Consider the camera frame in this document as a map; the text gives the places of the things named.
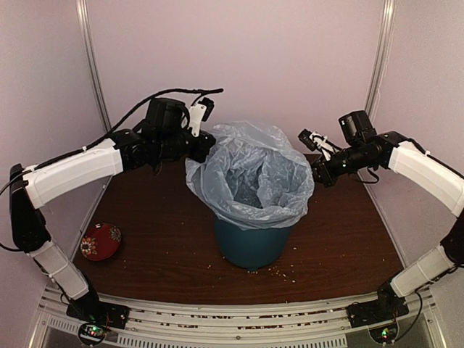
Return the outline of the teal plastic trash bin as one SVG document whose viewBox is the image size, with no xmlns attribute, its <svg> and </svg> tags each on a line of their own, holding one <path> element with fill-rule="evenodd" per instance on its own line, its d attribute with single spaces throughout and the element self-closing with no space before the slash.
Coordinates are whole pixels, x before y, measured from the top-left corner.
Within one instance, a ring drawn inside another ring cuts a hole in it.
<svg viewBox="0 0 464 348">
<path fill-rule="evenodd" d="M 294 226 L 242 230 L 215 217 L 214 229 L 222 256 L 239 268 L 256 271 L 282 255 Z"/>
</svg>

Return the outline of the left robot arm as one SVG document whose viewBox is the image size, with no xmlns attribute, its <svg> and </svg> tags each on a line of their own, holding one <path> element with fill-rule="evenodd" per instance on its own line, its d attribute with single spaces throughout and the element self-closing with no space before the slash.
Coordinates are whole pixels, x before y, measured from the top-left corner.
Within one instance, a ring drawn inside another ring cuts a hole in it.
<svg viewBox="0 0 464 348">
<path fill-rule="evenodd" d="M 191 106 L 175 99 L 153 98 L 146 117 L 132 129 L 112 132 L 94 145 L 40 165 L 11 168 L 9 213 L 14 245 L 43 268 L 87 321 L 100 320 L 104 305 L 90 281 L 55 243 L 40 209 L 100 178 L 145 165 L 158 170 L 163 162 L 183 157 L 205 161 L 215 139 L 200 128 L 214 106 L 205 96 Z"/>
</svg>

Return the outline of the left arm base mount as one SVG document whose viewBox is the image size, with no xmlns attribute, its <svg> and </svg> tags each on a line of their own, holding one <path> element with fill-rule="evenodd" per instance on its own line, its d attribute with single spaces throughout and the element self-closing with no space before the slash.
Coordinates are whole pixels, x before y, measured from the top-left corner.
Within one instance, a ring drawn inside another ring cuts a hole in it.
<svg viewBox="0 0 464 348">
<path fill-rule="evenodd" d="M 74 304 L 69 304 L 66 315 L 83 321 L 78 327 L 78 338 L 86 346 L 95 346 L 101 344 L 113 329 L 124 329 L 129 312 L 127 306 L 100 302 L 94 314 L 84 313 Z"/>
</svg>

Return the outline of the translucent blue plastic trash bag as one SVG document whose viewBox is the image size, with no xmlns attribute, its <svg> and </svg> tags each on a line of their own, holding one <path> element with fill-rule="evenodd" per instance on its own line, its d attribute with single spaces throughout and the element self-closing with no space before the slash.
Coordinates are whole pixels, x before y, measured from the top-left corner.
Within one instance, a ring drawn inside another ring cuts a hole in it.
<svg viewBox="0 0 464 348">
<path fill-rule="evenodd" d="M 312 169 L 274 125 L 218 124 L 203 163 L 185 161 L 186 185 L 222 221 L 241 230 L 288 228 L 308 212 Z"/>
</svg>

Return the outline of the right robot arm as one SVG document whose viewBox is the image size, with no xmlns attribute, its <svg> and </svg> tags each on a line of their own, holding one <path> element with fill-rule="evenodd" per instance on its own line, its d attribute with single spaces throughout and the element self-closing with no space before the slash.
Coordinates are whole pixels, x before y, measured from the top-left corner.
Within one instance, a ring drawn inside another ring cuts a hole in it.
<svg viewBox="0 0 464 348">
<path fill-rule="evenodd" d="M 437 200 L 455 222 L 438 246 L 390 278 L 379 290 L 371 312 L 386 320 L 399 309 L 402 299 L 463 266 L 463 175 L 444 164 L 416 140 L 391 130 L 378 133 L 366 111 L 339 118 L 347 147 L 341 148 L 316 131 L 304 131 L 299 139 L 320 152 L 311 164 L 315 182 L 332 187 L 343 175 L 383 168 L 408 180 Z"/>
</svg>

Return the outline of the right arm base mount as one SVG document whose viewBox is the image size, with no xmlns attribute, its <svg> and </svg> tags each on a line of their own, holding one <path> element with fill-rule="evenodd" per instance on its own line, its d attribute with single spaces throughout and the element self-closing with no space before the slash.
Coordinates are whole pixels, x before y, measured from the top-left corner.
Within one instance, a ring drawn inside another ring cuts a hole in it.
<svg viewBox="0 0 464 348">
<path fill-rule="evenodd" d="M 393 307 L 381 307 L 378 300 L 354 302 L 347 307 L 351 328 L 366 326 L 372 340 L 377 344 L 393 344 L 399 337 L 398 319 L 409 313 L 404 303 Z"/>
</svg>

